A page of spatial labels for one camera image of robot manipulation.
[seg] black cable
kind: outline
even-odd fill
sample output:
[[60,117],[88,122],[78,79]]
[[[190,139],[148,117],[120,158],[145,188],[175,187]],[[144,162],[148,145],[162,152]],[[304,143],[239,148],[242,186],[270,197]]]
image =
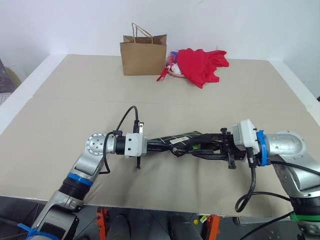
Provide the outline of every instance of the black cable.
[[241,202],[241,201],[239,201],[241,198],[236,202],[234,208],[235,208],[235,211],[237,213],[240,213],[245,208],[247,203],[249,202],[251,196],[254,193],[254,190],[255,190],[255,187],[256,187],[256,181],[257,181],[257,179],[256,179],[256,168],[255,167],[251,167],[251,185],[250,185],[248,193],[246,195],[244,195],[243,202],[241,203],[240,207],[238,207],[238,205]]
[[105,136],[104,142],[103,142],[102,159],[103,159],[106,171],[101,171],[101,172],[99,172],[99,174],[109,174],[109,173],[111,173],[110,168],[108,166],[107,157],[106,157],[107,141],[108,141],[108,138],[109,138],[110,134],[112,134],[112,131],[107,133],[107,135]]
[[292,167],[292,168],[297,168],[297,169],[301,169],[304,170],[306,172],[312,173],[312,174],[316,174],[318,176],[320,176],[320,172],[304,167],[304,166],[300,166],[297,164],[293,164],[293,163],[289,163],[289,162],[284,162],[284,161],[271,161],[271,164],[277,164],[277,165],[284,165],[284,166],[288,166],[288,167]]
[[294,213],[294,212],[291,211],[291,212],[289,212],[289,213],[287,213],[287,214],[285,214],[285,215],[283,215],[283,216],[277,217],[277,218],[275,218],[275,219],[273,219],[273,220],[271,220],[271,221],[268,221],[268,222],[266,222],[266,223],[264,223],[264,224],[256,227],[255,229],[253,229],[252,231],[250,231],[250,232],[248,232],[246,235],[244,235],[240,240],[243,240],[243,239],[247,238],[247,237],[250,236],[251,234],[255,233],[256,231],[258,231],[258,230],[260,230],[260,229],[263,229],[264,227],[266,227],[266,226],[268,226],[268,225],[270,225],[270,224],[273,224],[273,223],[275,223],[275,222],[277,222],[277,221],[279,221],[279,220],[281,220],[281,219],[285,219],[286,217],[289,217],[289,216],[290,216],[291,214],[293,214],[293,213]]
[[[276,194],[276,193],[273,193],[273,192],[268,192],[268,191],[255,191],[251,194],[252,196],[253,195],[269,195],[269,196],[273,196],[273,197],[276,197],[276,198],[280,198],[280,199],[283,199],[283,200],[286,200],[286,201],[289,201],[290,202],[290,198],[286,197],[286,196],[282,196],[282,195],[279,195],[279,194]],[[238,199],[238,201],[235,203],[235,209],[238,209],[239,208],[239,204],[241,203],[241,201],[246,197],[247,195],[243,195],[242,197],[240,197]]]
[[134,112],[135,112],[135,120],[138,121],[139,118],[138,118],[138,109],[136,106],[131,106],[129,107],[129,109],[125,112],[124,116],[122,117],[121,121],[119,122],[119,125],[116,127],[116,131],[119,130],[119,128],[121,127],[121,124],[123,123],[123,121],[125,120],[125,118],[127,117],[128,113],[134,109]]

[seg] robotic arm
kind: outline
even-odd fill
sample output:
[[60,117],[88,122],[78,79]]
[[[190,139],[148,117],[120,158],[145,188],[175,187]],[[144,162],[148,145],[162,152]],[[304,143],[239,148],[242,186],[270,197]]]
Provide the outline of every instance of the robotic arm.
[[256,132],[257,129],[247,119],[232,126],[233,134],[222,128],[221,133],[201,134],[195,131],[147,141],[143,136],[143,126],[143,122],[136,119],[133,133],[126,136],[122,136],[119,126],[107,135],[101,132],[91,134],[85,142],[84,152],[32,227],[19,224],[29,232],[28,239],[73,239],[79,223],[74,213],[82,209],[86,194],[101,173],[103,164],[107,163],[107,154],[137,157],[136,168],[140,169],[141,155],[163,151],[171,151],[177,157],[192,154],[207,160],[225,160],[229,169],[235,169],[235,160],[243,160],[246,154],[251,168],[273,164],[282,187],[290,197],[294,209],[291,218],[302,231],[299,239],[320,236],[320,164],[306,152],[306,144],[300,135],[290,131],[277,134],[264,134],[263,130]]

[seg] white wall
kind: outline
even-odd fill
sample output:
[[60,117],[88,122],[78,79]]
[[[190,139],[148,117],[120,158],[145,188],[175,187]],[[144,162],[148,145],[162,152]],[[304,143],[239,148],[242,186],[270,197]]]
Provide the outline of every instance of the white wall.
[[0,0],[0,58],[24,79],[49,53],[120,55],[135,22],[168,34],[168,50],[285,60],[301,79],[320,83],[315,62],[299,65],[320,55],[304,51],[319,43],[319,9],[319,0]]

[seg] table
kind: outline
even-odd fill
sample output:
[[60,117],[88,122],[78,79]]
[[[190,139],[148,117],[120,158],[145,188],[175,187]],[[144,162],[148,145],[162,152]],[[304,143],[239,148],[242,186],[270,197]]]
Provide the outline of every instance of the table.
[[[45,81],[39,74],[32,77],[37,85],[28,89],[32,97],[24,96],[27,103],[20,102],[21,110],[2,127],[0,195],[48,200],[83,152],[88,135],[114,130],[133,104],[150,139],[194,130],[218,133],[249,118],[266,133],[300,133],[308,152],[320,159],[319,104],[302,103],[275,63],[230,59],[230,67],[215,72],[220,82],[200,89],[173,76],[161,82],[156,76],[124,76],[118,56],[60,58],[53,71],[46,71]],[[22,85],[26,89],[28,82]],[[17,94],[0,113],[19,101]],[[132,123],[133,113],[123,123],[125,133],[132,131]],[[256,217],[280,216],[292,209],[281,199],[254,196],[243,212],[235,212],[235,202],[250,185],[247,162],[236,162],[237,169],[230,170],[224,161],[163,152],[142,157],[142,169],[135,170],[134,159],[108,157],[111,174],[97,178],[86,204]],[[257,169],[256,191],[285,195],[272,166]]]

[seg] paper bag handle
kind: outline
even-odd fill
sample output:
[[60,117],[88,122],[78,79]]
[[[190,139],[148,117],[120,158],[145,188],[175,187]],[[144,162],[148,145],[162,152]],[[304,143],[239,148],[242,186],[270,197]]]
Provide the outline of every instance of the paper bag handle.
[[135,23],[131,23],[132,25],[132,33],[133,33],[133,41],[134,43],[136,43],[136,38],[138,37],[138,30],[145,35],[146,37],[150,37],[151,38],[151,44],[154,44],[154,37],[148,33],[146,30],[144,30],[143,28],[139,27],[137,24]]

